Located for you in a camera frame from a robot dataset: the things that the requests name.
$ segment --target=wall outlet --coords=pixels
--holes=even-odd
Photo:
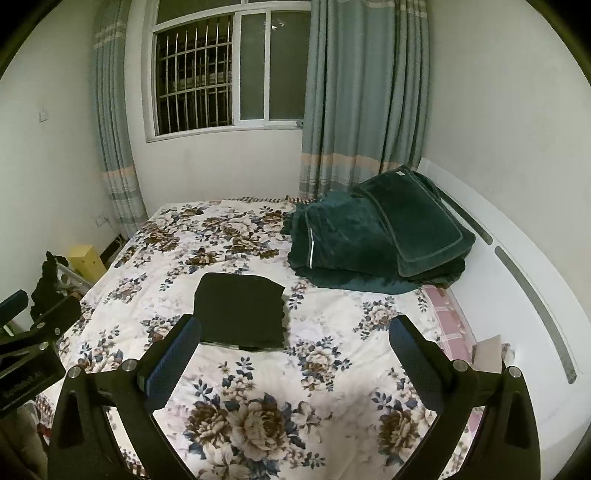
[[[101,213],[100,215],[97,215],[97,217],[95,217],[95,225],[97,227],[100,227],[101,225],[105,224],[108,221],[109,221],[109,217],[107,217],[104,213]]]

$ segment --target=pink cloth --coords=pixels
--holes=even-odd
[[[474,339],[462,311],[454,307],[456,302],[452,300],[452,292],[433,285],[425,285],[423,292],[431,300],[437,321],[443,332],[439,347],[450,360],[464,360],[471,365]],[[481,419],[482,410],[475,408],[468,420],[468,429],[471,434],[476,433]]]

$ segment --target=window glass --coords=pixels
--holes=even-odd
[[[265,14],[242,16],[240,49],[240,117],[264,118]]]
[[[309,12],[271,12],[269,119],[304,118]]]
[[[210,8],[240,5],[240,3],[241,0],[160,0],[157,22],[162,23]]]

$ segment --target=metal window bars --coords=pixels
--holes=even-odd
[[[157,35],[158,133],[232,124],[233,15]]]

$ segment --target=window frame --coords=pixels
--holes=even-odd
[[[271,83],[271,13],[306,12],[311,10],[310,1],[266,1],[253,2],[242,0],[239,5],[212,8],[195,12],[157,24],[160,0],[147,0],[144,15],[144,31],[142,36],[141,70],[142,70],[142,108],[144,113],[144,129],[146,142],[168,140],[213,132],[251,130],[251,129],[301,129],[301,122],[296,120],[269,119],[269,90]],[[156,38],[157,34],[170,28],[189,24],[205,18],[234,14],[232,22],[232,125],[222,127],[205,127],[183,130],[160,135],[158,132],[157,93],[155,84]],[[240,117],[240,62],[241,62],[241,26],[244,15],[265,14],[265,76],[264,76],[264,118],[243,120]]]

